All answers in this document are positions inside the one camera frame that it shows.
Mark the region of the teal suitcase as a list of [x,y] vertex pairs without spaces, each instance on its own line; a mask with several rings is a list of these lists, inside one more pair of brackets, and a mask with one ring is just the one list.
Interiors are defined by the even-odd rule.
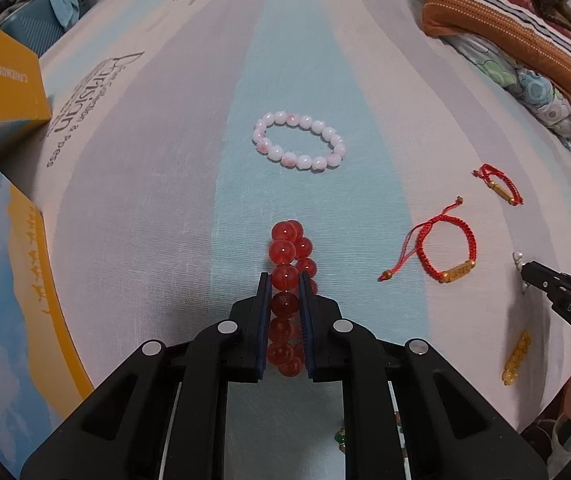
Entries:
[[38,56],[81,16],[80,0],[0,0],[0,29]]

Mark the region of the striped bed sheet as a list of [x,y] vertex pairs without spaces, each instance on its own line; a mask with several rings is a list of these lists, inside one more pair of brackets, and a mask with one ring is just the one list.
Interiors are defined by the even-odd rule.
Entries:
[[[80,361],[192,338],[253,294],[272,227],[302,224],[319,292],[435,348],[515,428],[571,372],[571,329],[514,252],[571,273],[571,151],[413,0],[104,0],[43,57],[54,117],[10,171],[42,211]],[[472,171],[517,186],[511,206]],[[457,196],[479,253],[439,284],[409,229]]]

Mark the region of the striped orange pillow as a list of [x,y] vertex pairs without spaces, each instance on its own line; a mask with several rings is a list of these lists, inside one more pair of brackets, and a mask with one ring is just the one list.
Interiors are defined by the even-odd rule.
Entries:
[[532,0],[423,0],[427,36],[470,32],[546,76],[571,102],[571,32],[542,18]]

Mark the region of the yellow cardboard box flap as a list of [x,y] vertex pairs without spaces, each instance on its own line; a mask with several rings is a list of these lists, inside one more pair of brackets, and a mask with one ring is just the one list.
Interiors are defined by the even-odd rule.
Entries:
[[0,122],[51,118],[37,55],[0,29]]

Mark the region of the floral grey blanket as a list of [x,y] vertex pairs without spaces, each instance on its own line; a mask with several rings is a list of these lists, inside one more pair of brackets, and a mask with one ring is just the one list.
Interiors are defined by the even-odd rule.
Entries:
[[460,34],[445,36],[443,40],[509,92],[571,150],[571,102],[549,78],[481,36]]

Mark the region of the small pearl earring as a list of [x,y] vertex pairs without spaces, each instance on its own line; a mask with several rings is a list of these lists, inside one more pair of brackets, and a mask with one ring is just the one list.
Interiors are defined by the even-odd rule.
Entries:
[[523,260],[523,254],[521,252],[514,252],[512,254],[512,259],[513,259],[513,263],[518,266],[519,264],[522,263]]

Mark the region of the red cord bracelet tube charm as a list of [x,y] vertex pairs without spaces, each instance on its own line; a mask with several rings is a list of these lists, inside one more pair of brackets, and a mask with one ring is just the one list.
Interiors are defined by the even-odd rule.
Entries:
[[517,186],[503,171],[495,166],[483,164],[481,167],[474,169],[472,174],[474,177],[483,180],[487,188],[490,188],[511,206],[515,207],[523,204],[523,197]]

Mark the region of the blue sky printed box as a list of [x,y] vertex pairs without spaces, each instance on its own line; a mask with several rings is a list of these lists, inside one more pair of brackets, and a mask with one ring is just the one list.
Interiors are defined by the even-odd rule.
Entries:
[[0,172],[0,463],[17,476],[94,386],[52,276],[43,216]]

